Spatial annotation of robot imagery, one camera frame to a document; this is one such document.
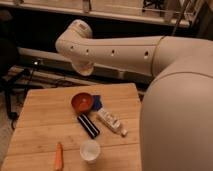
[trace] cable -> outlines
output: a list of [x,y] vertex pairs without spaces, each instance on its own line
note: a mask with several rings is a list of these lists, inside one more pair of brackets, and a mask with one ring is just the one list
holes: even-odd
[[33,63],[32,72],[31,72],[31,74],[30,74],[30,77],[29,77],[29,79],[28,79],[28,81],[27,81],[27,83],[26,83],[26,87],[25,87],[25,89],[24,89],[24,96],[27,95],[27,91],[28,91],[28,88],[27,88],[27,87],[29,86],[30,82],[32,81],[33,74],[34,74],[34,72],[36,71],[36,69],[38,69],[37,67],[39,66],[39,64],[40,64],[40,61],[35,61],[35,62]]

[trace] white paper cup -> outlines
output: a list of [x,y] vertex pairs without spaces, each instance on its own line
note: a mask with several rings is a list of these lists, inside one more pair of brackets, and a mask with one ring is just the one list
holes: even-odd
[[87,140],[83,142],[80,148],[81,157],[89,164],[95,163],[100,152],[100,145],[95,140]]

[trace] wooden table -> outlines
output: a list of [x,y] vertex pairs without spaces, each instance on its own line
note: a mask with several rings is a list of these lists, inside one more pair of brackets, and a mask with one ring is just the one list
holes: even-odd
[[[79,92],[101,95],[103,106],[120,119],[127,137],[112,133],[92,112],[100,129],[101,146],[97,162],[88,165],[80,157],[82,142],[90,139],[78,123],[70,105]],[[2,171],[52,171],[56,143],[64,148],[63,171],[140,171],[140,100],[134,84],[94,85],[31,90],[13,134]]]

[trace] bowl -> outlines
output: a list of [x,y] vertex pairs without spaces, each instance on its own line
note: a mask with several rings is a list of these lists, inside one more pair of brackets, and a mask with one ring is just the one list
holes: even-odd
[[92,109],[94,104],[93,96],[89,93],[78,93],[76,94],[72,100],[71,105],[75,110],[76,114],[88,113]]

